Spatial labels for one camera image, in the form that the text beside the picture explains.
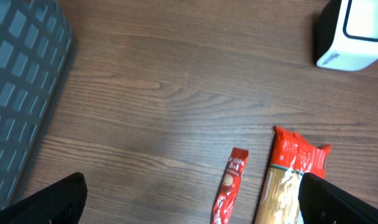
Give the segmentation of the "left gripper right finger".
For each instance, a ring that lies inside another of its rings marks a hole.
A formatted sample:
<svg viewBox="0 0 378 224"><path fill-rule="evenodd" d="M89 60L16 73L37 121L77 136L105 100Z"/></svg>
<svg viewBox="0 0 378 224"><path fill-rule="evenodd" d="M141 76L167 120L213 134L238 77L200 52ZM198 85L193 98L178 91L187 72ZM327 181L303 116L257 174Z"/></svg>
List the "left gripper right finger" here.
<svg viewBox="0 0 378 224"><path fill-rule="evenodd" d="M298 201L304 224L378 224L378 209L312 173L304 174Z"/></svg>

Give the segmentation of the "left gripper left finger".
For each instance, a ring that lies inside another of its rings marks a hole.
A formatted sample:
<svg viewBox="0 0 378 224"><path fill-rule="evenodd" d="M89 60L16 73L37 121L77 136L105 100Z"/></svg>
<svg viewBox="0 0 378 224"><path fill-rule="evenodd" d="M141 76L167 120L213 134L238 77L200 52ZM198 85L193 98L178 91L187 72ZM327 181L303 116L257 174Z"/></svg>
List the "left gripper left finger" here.
<svg viewBox="0 0 378 224"><path fill-rule="evenodd" d="M75 172L0 211L0 224L77 224L86 204L85 177Z"/></svg>

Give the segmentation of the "spaghetti pack orange ends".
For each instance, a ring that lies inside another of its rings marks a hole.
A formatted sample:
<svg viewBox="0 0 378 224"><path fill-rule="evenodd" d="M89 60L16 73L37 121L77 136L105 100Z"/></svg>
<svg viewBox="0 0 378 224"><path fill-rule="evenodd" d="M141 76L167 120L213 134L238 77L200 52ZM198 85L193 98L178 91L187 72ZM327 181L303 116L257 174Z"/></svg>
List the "spaghetti pack orange ends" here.
<svg viewBox="0 0 378 224"><path fill-rule="evenodd" d="M305 173L325 177L332 145L313 146L304 137L280 126L260 196L255 224L303 224L298 194Z"/></svg>

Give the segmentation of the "red chocolate bar wrapper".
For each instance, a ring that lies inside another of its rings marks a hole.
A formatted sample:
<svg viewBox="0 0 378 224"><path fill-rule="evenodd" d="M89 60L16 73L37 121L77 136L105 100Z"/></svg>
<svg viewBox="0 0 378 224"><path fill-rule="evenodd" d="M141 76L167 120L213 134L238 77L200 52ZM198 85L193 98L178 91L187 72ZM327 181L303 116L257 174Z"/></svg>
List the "red chocolate bar wrapper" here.
<svg viewBox="0 0 378 224"><path fill-rule="evenodd" d="M212 209L211 224L229 223L248 157L248 150L232 149Z"/></svg>

